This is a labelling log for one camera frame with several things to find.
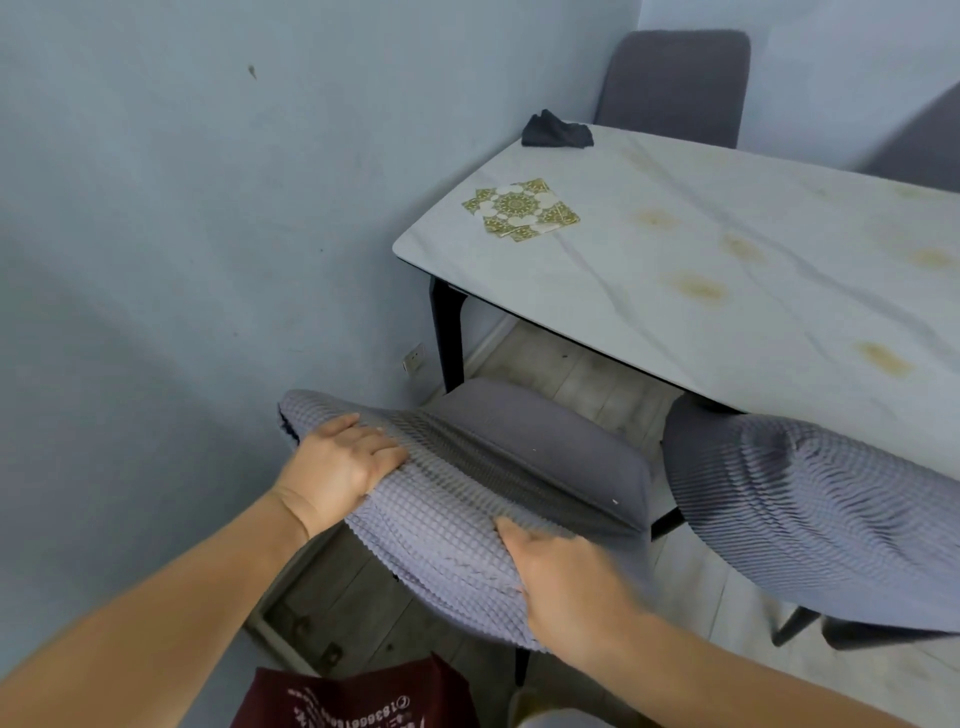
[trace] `floor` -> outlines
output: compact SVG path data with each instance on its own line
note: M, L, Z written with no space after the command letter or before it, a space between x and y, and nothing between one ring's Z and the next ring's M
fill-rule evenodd
M519 323L477 373L507 379L625 437L654 463L654 517L673 508L660 458L660 434L680 391ZM654 544L652 605L728 650L901 716L923 728L960 727L960 639L835 652L811 627L779 649L774 625L793 605L778 603L731 569L689 526ZM344 527L267 616L320 674L331 677L397 665L433 651L470 682L484 728L505 725L514 651L460 632L410 592ZM599 685L547 655L535 655L527 684L565 706L615 726L646 725Z

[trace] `wall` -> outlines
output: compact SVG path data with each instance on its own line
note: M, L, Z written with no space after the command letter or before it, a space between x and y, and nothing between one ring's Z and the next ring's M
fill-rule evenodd
M855 168L960 81L954 0L644 0L639 27L747 32L739 147L831 167Z
M0 673L260 493L285 389L405 406L439 384L427 279L393 240L530 113L589 119L636 18L0 8ZM498 319L472 303L467 349ZM188 722L226 725L261 659L232 647Z

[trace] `red bag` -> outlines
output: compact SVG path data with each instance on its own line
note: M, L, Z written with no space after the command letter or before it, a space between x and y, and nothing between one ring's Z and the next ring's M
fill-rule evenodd
M467 680L437 655L346 680L259 668L230 728L479 728Z

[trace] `wall socket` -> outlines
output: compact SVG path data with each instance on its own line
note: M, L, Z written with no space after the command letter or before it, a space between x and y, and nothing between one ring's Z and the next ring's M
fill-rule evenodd
M426 347L423 343L420 343L403 357L403 371L407 373L407 376L413 376L414 372L423 366L424 361L426 361Z

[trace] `gray upholstered chair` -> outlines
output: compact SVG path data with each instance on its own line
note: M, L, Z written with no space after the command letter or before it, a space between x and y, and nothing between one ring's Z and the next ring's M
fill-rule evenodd
M635 31L613 54L595 123L734 149L750 76L739 31Z
M649 590L649 465L638 450L535 392L472 379L417 410L385 410L293 391L279 405L294 442L358 411L410 450L348 526L427 606L469 632L512 643L522 684L529 634L513 561L492 517L577 533Z
M860 171L896 182L960 192L960 84L921 111Z
M836 648L960 632L960 482L811 423L684 395L663 462L678 510L767 593L801 608L777 645L821 615Z

